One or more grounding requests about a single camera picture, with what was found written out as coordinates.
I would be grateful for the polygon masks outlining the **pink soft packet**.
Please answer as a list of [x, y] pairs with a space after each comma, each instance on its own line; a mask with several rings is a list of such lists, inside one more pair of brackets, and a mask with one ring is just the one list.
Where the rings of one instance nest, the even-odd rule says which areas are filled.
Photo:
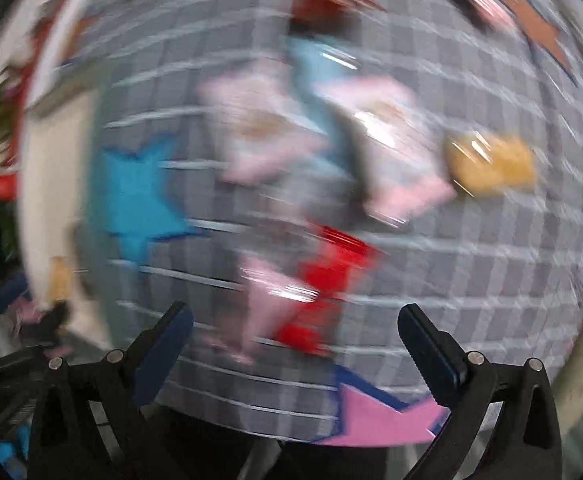
[[258, 340], [271, 339], [303, 307], [314, 304], [319, 293], [253, 252], [240, 253], [238, 271], [242, 288], [220, 314], [208, 342], [235, 362], [250, 365]]

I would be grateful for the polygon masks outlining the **red crinkled snack packet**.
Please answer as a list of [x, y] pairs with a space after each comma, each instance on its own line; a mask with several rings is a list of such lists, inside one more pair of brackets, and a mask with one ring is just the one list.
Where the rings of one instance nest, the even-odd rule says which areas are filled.
[[353, 11], [385, 12], [374, 0], [293, 0], [290, 24], [310, 30], [330, 30], [340, 26]]

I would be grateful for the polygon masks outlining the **golden biscuit clear packet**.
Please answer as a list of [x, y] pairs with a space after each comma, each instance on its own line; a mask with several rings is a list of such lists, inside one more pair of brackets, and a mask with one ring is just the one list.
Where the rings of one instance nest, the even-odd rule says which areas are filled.
[[449, 136], [444, 155], [452, 181], [471, 196], [532, 190], [537, 183], [533, 151], [515, 134], [474, 131]]

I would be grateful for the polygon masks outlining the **large pink white snack packet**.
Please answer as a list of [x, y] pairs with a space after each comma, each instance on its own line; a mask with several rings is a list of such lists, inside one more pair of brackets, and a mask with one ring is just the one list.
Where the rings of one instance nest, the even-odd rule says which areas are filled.
[[322, 94], [352, 127], [368, 216], [398, 226], [453, 200], [442, 139], [409, 88], [389, 77], [352, 77]]

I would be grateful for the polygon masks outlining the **red candy packet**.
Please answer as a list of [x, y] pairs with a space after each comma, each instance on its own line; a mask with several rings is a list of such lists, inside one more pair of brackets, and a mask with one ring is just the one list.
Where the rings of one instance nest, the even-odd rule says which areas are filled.
[[331, 336], [341, 318], [342, 298], [364, 278], [378, 258], [378, 250], [331, 226], [313, 226], [317, 254], [299, 264], [298, 278], [313, 298], [298, 307], [275, 332], [280, 344], [309, 356], [330, 356]]

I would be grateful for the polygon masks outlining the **white red shelf unit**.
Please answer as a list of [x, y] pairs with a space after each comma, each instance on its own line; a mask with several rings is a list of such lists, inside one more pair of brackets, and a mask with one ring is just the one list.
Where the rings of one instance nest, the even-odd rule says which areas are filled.
[[101, 307], [81, 283], [98, 69], [78, 64], [62, 69], [69, 34], [88, 3], [63, 0], [34, 62], [19, 114], [16, 223], [22, 264], [39, 307], [52, 304], [52, 281], [61, 266], [69, 273], [69, 333], [106, 348], [109, 333]]

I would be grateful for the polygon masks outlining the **small pink white snack packet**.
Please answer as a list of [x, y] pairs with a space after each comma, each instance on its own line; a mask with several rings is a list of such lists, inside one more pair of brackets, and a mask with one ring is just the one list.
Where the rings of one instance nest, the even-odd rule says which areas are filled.
[[205, 81], [200, 101], [226, 182], [256, 185], [327, 148], [325, 134], [292, 96], [290, 66], [278, 58]]

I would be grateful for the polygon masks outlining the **light blue snack packet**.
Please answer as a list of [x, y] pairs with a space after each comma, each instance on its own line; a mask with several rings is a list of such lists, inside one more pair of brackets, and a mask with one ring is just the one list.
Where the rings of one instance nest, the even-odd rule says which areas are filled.
[[359, 73], [354, 46], [334, 36], [290, 35], [286, 38], [286, 52], [291, 65], [293, 94], [305, 118], [327, 140], [323, 157], [347, 176], [352, 176], [355, 156], [349, 129], [338, 110], [323, 98], [322, 91]]

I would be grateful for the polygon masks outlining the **grey grid patterned cloth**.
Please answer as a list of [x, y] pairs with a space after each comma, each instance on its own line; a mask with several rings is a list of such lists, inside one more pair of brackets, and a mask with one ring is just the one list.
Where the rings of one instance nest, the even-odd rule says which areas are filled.
[[309, 441], [334, 426], [335, 365], [404, 401], [426, 387], [395, 331], [403, 304], [489, 358], [537, 356], [556, 374], [583, 317], [583, 57], [569, 34], [564, 70], [523, 35], [479, 29], [456, 0], [375, 0], [348, 39], [369, 76], [410, 88], [436, 133], [512, 132], [537, 159], [531, 192], [460, 198], [401, 228], [351, 214], [353, 235], [379, 250], [372, 272], [342, 305], [330, 360], [259, 339], [237, 364], [207, 337], [237, 292], [234, 247], [249, 188], [224, 183], [197, 88], [259, 54], [285, 49], [293, 0], [93, 0], [81, 62], [106, 76], [94, 129], [100, 151], [134, 153], [172, 141], [162, 195], [203, 229], [152, 240], [132, 263], [102, 222], [91, 273], [110, 338], [128, 344], [174, 301], [188, 304], [195, 336], [159, 401], [259, 437]]

